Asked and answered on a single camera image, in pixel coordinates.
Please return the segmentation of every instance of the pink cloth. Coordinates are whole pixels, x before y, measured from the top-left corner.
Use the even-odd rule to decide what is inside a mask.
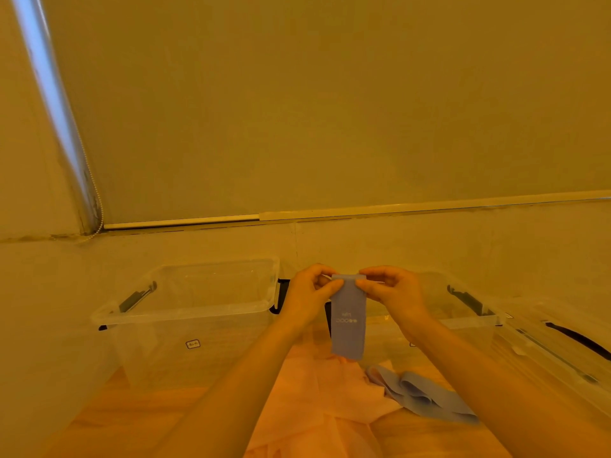
[[[245,458],[378,458],[369,424],[401,406],[357,363],[295,346],[265,403]]]

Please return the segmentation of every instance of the forearm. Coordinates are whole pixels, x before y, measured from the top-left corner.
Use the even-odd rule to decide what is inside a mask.
[[[241,458],[301,329],[273,323],[174,428],[158,458]]]
[[[406,324],[412,342],[514,456],[609,455],[608,441],[599,430],[507,372],[438,321],[426,317],[418,324],[399,323],[400,327]]]

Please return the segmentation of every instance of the person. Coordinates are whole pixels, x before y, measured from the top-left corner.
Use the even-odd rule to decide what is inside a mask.
[[[342,287],[341,280],[329,278],[336,273],[317,264],[295,275],[278,318],[169,433],[157,458],[244,455],[286,354]],[[513,456],[611,456],[610,439],[603,431],[575,418],[435,320],[414,273],[390,266],[360,273],[367,279],[357,280],[357,286],[386,306],[403,335]]]

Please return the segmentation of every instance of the label sticker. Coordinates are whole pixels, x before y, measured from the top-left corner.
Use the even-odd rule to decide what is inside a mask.
[[[185,342],[187,349],[196,349],[197,347],[202,347],[199,342],[199,339],[193,339],[192,341]]]

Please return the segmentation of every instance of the folded gray band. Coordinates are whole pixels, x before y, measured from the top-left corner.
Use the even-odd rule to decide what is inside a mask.
[[[367,296],[356,287],[364,275],[333,275],[332,280],[344,280],[342,288],[331,298],[331,352],[350,360],[363,358],[365,350],[365,303]]]
[[[430,379],[406,371],[401,377],[390,369],[374,365],[367,368],[367,377],[383,386],[386,393],[402,407],[428,418],[478,424],[471,408],[453,391],[444,389]]]

